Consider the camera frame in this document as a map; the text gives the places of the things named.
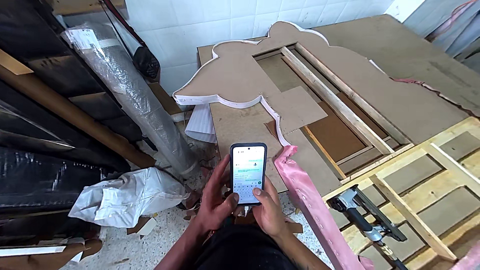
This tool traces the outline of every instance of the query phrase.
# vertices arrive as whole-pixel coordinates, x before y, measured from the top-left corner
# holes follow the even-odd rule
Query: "wooden pallet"
[[[461,161],[462,165],[447,155],[440,147],[465,132],[477,138],[479,145],[477,150]],[[341,188],[324,196],[323,199],[327,201],[356,184],[359,185],[360,190],[375,185],[388,200],[388,203],[380,208],[381,211],[395,224],[407,221],[429,246],[428,249],[408,259],[407,267],[409,269],[419,269],[432,261],[437,255],[449,261],[456,261],[458,258],[448,246],[460,239],[470,229],[477,227],[480,224],[480,214],[476,214],[448,234],[442,235],[442,239],[435,235],[417,214],[459,187],[465,187],[471,193],[480,197],[480,181],[476,176],[480,174],[479,148],[480,121],[470,117],[367,172],[349,179]],[[445,171],[421,183],[405,195],[399,196],[384,178],[425,155],[429,155],[441,164]],[[370,222],[373,221],[371,216],[366,218]],[[355,226],[347,227],[342,231],[342,234],[356,254],[371,244]]]

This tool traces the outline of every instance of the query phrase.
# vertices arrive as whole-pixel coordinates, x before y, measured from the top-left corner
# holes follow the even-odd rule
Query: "white foam sheet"
[[[185,128],[185,134],[195,140],[216,143],[210,104],[196,105]]]

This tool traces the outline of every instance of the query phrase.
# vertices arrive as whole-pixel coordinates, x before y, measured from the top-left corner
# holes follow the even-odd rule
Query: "wooden frame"
[[[449,261],[455,261],[457,257],[448,248],[448,245],[458,240],[469,229],[479,225],[480,214],[477,214],[448,235],[444,235],[443,239],[440,239],[440,237],[433,234],[431,229],[418,217],[417,213],[438,202],[445,195],[459,187],[466,187],[470,192],[480,197],[479,179],[465,168],[469,167],[475,169],[477,172],[480,171],[480,144],[477,150],[462,161],[464,166],[440,149],[442,145],[465,132],[470,133],[480,140],[480,121],[474,117],[467,118],[429,140],[417,146],[410,147],[404,153],[374,167],[368,172],[352,178],[341,188],[324,196],[323,199],[327,201],[355,184],[359,185],[360,190],[375,185],[388,200],[387,204],[380,207],[380,210],[385,213],[393,223],[398,224],[403,221],[408,221],[429,246],[428,249],[416,255],[414,258],[408,259],[407,267],[409,269],[418,269],[426,265],[428,261],[431,261],[437,255]],[[432,157],[446,170],[421,183],[403,196],[397,194],[390,185],[383,180],[383,178],[425,155]],[[366,216],[366,219],[370,222],[373,221],[371,215]],[[346,227],[342,230],[342,234],[356,254],[371,244],[355,226]]]
[[[322,75],[324,75],[334,86],[344,92],[352,101],[354,101],[361,109],[363,109],[377,124],[379,124],[389,136],[400,144],[406,144],[397,151],[394,151],[385,140],[381,139],[367,124],[358,117],[349,107],[345,105],[333,92],[328,88],[318,77],[309,70],[287,47],[280,48],[280,52],[284,55],[282,60],[324,101],[326,102],[335,114],[352,130],[355,135],[360,138],[367,145],[367,147],[361,151],[365,152],[372,148],[377,148],[380,153],[384,154],[379,160],[376,160],[373,164],[361,169],[358,172],[353,173],[347,177],[338,166],[338,162],[334,162],[330,155],[325,151],[325,148],[315,138],[313,133],[307,126],[303,127],[303,131],[307,137],[311,139],[313,143],[320,149],[319,154],[327,162],[332,172],[338,179],[345,183],[356,177],[361,173],[364,173],[371,168],[378,166],[395,156],[403,153],[407,149],[413,147],[411,141],[403,135],[397,128],[395,128],[385,117],[383,117],[375,108],[368,104],[362,97],[360,97],[355,91],[353,91],[347,84],[345,84],[338,76],[330,71],[325,65],[322,64],[317,58],[315,58],[310,52],[308,52],[301,44],[296,43],[293,45],[300,55],[302,55],[310,64],[317,68]]]

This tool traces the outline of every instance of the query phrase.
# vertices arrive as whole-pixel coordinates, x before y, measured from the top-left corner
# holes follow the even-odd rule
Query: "phone screen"
[[[265,148],[246,146],[233,148],[233,192],[239,194],[239,204],[258,203],[252,190],[262,188]]]

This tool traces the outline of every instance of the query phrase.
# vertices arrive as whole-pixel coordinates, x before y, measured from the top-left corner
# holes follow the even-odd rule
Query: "mdf board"
[[[479,74],[392,16],[379,15],[313,30],[322,33],[330,46],[348,48],[373,60],[392,78],[426,82],[455,103],[480,115]]]
[[[375,133],[377,133],[381,139],[387,137],[387,134],[344,93],[338,93],[337,96]],[[322,107],[328,116],[309,124],[308,128],[310,128],[313,135],[315,135],[335,162],[366,147],[366,145],[347,127],[347,125],[345,125],[345,123],[342,122],[327,104],[319,102],[318,105]]]

